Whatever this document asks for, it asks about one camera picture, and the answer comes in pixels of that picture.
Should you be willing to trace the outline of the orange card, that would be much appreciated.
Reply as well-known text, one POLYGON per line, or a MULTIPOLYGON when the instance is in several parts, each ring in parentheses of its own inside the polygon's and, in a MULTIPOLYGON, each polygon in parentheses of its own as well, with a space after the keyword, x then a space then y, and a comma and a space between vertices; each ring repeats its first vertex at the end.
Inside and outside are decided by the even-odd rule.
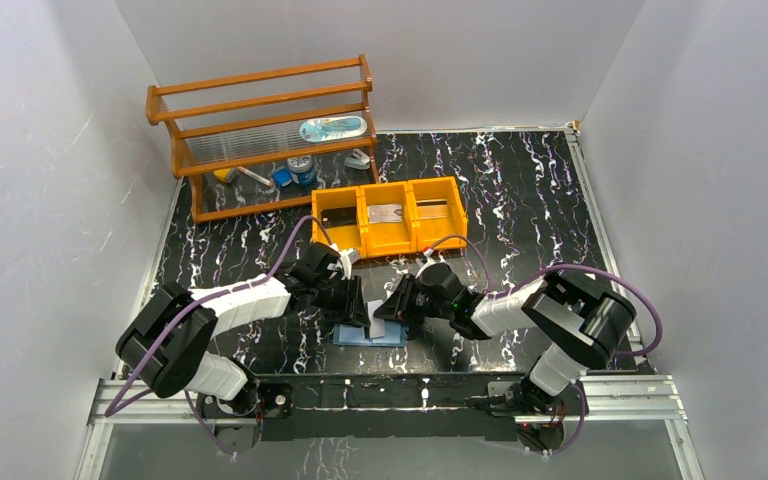
POLYGON ((449 204, 444 199, 423 200, 416 203, 420 220, 446 218, 450 214, 449 204))

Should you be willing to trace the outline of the white striped card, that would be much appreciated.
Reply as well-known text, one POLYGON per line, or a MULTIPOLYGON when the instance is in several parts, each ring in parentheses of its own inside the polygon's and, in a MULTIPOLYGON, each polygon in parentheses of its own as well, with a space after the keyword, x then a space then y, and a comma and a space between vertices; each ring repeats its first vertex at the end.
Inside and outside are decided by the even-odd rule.
POLYGON ((383 300, 372 300, 367 303, 367 311, 370 325, 367 327, 367 338, 370 341, 383 339, 387 335, 385 320, 377 318, 374 313, 384 303, 383 300))

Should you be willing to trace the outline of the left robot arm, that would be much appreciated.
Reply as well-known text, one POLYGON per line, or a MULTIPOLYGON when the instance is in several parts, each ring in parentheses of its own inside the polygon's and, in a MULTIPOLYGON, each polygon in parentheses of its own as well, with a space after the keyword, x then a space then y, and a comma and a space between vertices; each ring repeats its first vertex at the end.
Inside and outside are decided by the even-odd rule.
POLYGON ((159 398, 180 391, 211 396, 238 413, 258 401, 258 380, 240 362, 209 352, 221 333, 309 307, 338 323, 369 326, 355 248, 314 243, 274 275, 208 289, 201 297, 163 285, 118 339, 117 356, 159 398))

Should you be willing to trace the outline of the black card with stripe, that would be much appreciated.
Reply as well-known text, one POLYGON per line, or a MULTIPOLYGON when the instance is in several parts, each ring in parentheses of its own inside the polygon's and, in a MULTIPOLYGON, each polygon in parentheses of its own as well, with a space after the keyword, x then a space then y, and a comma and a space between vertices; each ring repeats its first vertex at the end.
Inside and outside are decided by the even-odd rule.
POLYGON ((325 228, 355 226, 357 224, 357 209, 355 206, 323 209, 321 221, 325 228))

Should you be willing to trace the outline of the white card with grey stripe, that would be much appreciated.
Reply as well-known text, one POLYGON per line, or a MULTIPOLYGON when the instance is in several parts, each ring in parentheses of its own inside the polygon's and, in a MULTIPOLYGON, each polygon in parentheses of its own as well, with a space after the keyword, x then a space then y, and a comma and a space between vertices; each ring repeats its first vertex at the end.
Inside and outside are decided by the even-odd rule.
POLYGON ((403 206, 401 204, 373 204, 367 207, 368 222, 401 223, 403 221, 403 206))

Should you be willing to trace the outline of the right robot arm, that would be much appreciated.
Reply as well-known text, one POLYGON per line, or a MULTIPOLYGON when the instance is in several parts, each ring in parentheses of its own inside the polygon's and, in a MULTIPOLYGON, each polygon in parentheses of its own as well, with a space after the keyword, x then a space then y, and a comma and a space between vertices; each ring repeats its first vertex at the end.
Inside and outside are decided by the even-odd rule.
POLYGON ((448 264, 432 262, 403 275, 373 315, 406 325, 442 319, 469 340, 537 328, 551 344, 521 385, 536 398, 552 400, 588 371, 606 367, 636 318, 629 300, 599 284, 606 275, 558 264, 518 288, 481 293, 462 283, 448 264))

